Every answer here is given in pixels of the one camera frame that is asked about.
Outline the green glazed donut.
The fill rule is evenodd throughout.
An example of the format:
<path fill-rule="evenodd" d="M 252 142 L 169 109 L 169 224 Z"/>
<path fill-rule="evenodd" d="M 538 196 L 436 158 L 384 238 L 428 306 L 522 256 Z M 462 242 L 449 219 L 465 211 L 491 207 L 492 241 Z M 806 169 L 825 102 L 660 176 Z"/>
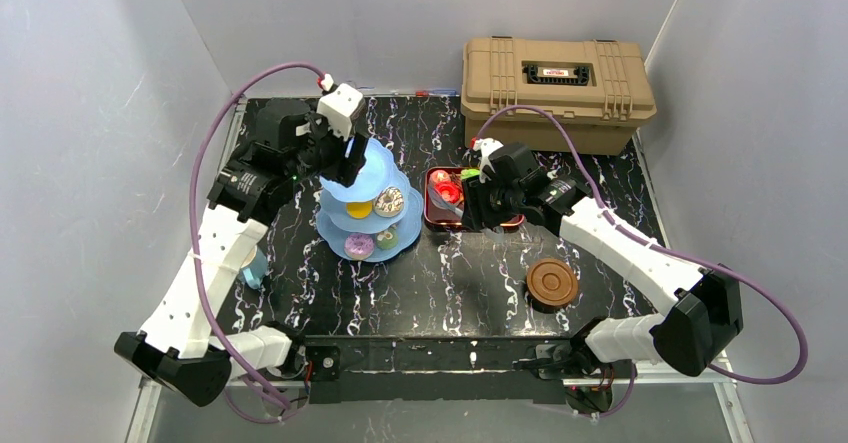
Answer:
<path fill-rule="evenodd" d="M 475 176 L 479 176 L 481 171 L 478 168 L 464 168 L 460 172 L 460 178 L 466 180 Z"/>

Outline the yellow cake slice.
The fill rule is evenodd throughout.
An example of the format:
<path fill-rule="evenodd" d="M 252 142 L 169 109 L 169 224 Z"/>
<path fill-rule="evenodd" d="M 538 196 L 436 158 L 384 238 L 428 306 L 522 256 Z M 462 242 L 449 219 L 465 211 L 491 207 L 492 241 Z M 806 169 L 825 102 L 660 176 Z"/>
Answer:
<path fill-rule="evenodd" d="M 351 218 L 357 220 L 365 219 L 373 212 L 373 202 L 371 200 L 348 202 L 345 204 L 345 210 Z"/>

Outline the red glazed donut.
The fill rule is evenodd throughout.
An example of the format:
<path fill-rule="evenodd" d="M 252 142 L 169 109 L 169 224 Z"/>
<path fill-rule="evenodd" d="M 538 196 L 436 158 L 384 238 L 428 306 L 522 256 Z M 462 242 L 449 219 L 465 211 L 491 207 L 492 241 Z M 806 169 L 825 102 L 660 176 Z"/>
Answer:
<path fill-rule="evenodd" d="M 453 181 L 434 185 L 433 189 L 446 204 L 458 206 L 463 201 L 462 188 Z"/>

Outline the blue three-tier cake stand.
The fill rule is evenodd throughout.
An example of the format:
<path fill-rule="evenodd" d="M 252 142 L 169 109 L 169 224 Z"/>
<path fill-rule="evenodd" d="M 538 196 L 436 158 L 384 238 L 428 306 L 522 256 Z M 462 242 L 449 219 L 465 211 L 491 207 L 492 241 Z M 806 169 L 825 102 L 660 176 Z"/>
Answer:
<path fill-rule="evenodd" d="M 355 183 L 344 187 L 322 177 L 322 190 L 319 194 L 319 211 L 316 228 L 319 235 L 328 243 L 332 251 L 347 260 L 344 241 L 351 233 L 374 235 L 391 225 L 397 228 L 399 242 L 391 250 L 375 248 L 373 254 L 365 260 L 368 263 L 382 263 L 398 256 L 410 247 L 420 236 L 424 199 L 421 193 L 412 187 L 409 178 L 400 171 L 392 152 L 378 140 L 371 138 L 365 151 L 366 163 L 360 170 Z M 348 202 L 373 200 L 387 187 L 396 186 L 404 195 L 405 207 L 395 217 L 383 218 L 372 212 L 367 218 L 351 218 L 346 210 Z"/>

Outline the red rectangular tray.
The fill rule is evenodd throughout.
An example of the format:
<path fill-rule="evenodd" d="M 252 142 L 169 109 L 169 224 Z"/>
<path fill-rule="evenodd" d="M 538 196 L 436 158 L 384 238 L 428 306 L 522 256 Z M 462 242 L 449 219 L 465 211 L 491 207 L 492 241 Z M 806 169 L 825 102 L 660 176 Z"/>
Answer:
<path fill-rule="evenodd" d="M 455 231 L 468 231 L 468 228 L 460 225 L 459 220 L 456 218 L 456 216 L 453 213 L 442 210 L 442 209 L 436 207 L 435 205 L 433 205 L 432 202 L 430 201 L 429 197 L 428 197 L 428 194 L 427 194 L 427 185 L 430 184 L 428 182 L 428 176 L 429 176 L 429 173 L 431 171 L 433 171 L 434 169 L 442 169 L 442 170 L 447 171 L 450 174 L 452 181 L 455 182 L 457 185 L 459 185 L 461 187 L 462 179 L 460 178 L 460 172 L 464 168 L 474 168 L 474 167 L 456 167 L 456 166 L 454 166 L 454 167 L 448 167 L 448 166 L 431 167 L 425 173 L 425 176 L 423 177 L 424 184 L 425 184 L 424 219 L 427 222 L 427 225 L 431 229 L 434 229 L 434 230 L 438 229 L 438 230 L 441 230 L 441 231 L 453 231 L 453 230 L 455 230 Z M 464 193 L 463 193 L 463 201 L 458 206 L 461 209 L 464 208 Z"/>

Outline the green sugared cake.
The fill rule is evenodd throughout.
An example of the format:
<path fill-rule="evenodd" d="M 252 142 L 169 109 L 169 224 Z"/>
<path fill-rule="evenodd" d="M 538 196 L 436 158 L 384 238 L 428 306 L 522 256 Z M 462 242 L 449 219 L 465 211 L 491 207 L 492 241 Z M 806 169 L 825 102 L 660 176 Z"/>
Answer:
<path fill-rule="evenodd" d="M 374 235 L 376 247 L 380 250 L 391 250 L 398 245 L 399 238 L 397 228 L 391 225 Z"/>

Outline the purple glazed donut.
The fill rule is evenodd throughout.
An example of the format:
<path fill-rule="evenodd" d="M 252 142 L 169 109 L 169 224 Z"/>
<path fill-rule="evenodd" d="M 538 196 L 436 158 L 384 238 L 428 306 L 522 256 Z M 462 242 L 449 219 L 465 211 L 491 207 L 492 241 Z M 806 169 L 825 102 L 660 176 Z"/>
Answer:
<path fill-rule="evenodd" d="M 346 256 L 355 261 L 362 261 L 370 257 L 376 248 L 372 235 L 364 233 L 351 233 L 344 241 L 344 252 Z"/>

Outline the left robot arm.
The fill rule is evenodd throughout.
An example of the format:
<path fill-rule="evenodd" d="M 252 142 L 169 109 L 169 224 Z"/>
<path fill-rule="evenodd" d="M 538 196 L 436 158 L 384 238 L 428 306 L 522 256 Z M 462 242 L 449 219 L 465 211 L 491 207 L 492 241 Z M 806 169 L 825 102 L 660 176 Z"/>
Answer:
<path fill-rule="evenodd" d="M 227 384 L 283 367 L 301 338 L 281 324 L 225 336 L 217 313 L 297 182 L 320 175 L 351 186 L 366 161 L 353 121 L 362 95 L 328 93 L 317 103 L 274 98 L 257 113 L 252 139 L 238 145 L 208 194 L 194 240 L 160 305 L 115 353 L 199 407 Z"/>

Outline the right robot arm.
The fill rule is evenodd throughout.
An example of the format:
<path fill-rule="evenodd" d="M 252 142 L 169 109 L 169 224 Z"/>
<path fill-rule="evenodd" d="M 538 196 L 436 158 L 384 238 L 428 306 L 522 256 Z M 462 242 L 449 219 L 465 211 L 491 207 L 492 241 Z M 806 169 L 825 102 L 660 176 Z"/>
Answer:
<path fill-rule="evenodd" d="M 586 185 L 550 178 L 532 151 L 476 139 L 479 174 L 462 182 L 462 223 L 494 230 L 521 215 L 577 245 L 646 297 L 655 313 L 602 318 L 585 327 L 573 346 L 581 363 L 664 362 L 696 377 L 742 330 L 738 281 L 664 254 L 636 228 L 602 208 Z"/>

